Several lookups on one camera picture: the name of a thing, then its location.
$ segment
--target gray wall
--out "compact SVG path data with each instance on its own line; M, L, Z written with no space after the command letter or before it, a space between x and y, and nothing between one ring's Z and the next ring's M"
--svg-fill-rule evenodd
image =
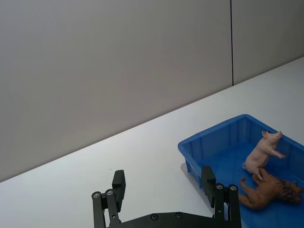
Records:
M226 0L1 0L0 180L231 86L230 37Z
M303 0L232 0L234 83L304 56Z

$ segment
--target white table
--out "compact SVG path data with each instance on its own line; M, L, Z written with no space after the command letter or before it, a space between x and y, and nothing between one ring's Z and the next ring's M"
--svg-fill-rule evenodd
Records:
M304 143L304 58L0 183L1 228L92 228L91 194L124 169L122 221L153 212L211 216L178 142L250 114Z

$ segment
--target blue tray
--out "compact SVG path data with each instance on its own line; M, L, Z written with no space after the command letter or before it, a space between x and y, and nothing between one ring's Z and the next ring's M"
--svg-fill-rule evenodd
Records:
M201 183L201 167L212 167L217 182L228 186L236 184L239 193L242 177L246 185L256 187L251 175L242 168L242 163L262 138L262 131L275 133L274 129L250 115L239 115L197 133L179 143L178 148L185 157L188 172ZM304 146L283 135L277 150L286 158L271 157L266 170L274 176L296 181L304 187ZM273 201L261 211L251 210L240 204L244 228L301 227L304 224L304 199L300 204Z

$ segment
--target screw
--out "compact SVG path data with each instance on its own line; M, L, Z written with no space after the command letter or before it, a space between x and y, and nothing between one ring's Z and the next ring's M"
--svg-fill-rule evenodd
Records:
M217 189L223 189L223 185L218 184L218 185L217 185Z
M236 186L232 185L232 186L230 186L230 189L231 190L236 190L237 188L236 188Z
M151 214L151 219L153 221L156 221L158 219L158 215L157 214Z
M108 196L111 196L111 195L113 194L113 190L107 191L106 194L107 194Z
M181 214L180 212L177 212L177 213L175 214L175 217L176 217L177 219L181 219L181 218L182 218L182 214Z

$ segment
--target toy pig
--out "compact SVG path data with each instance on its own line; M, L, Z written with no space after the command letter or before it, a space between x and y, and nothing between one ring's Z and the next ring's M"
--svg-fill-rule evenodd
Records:
M284 158L285 155L276 151L276 145L282 137L282 132L270 134L266 131L262 131L263 138L258 142L253 151L248 155L243 168L251 174L255 174L260 180L262 176L259 173L259 167L264 167L271 155L278 158Z

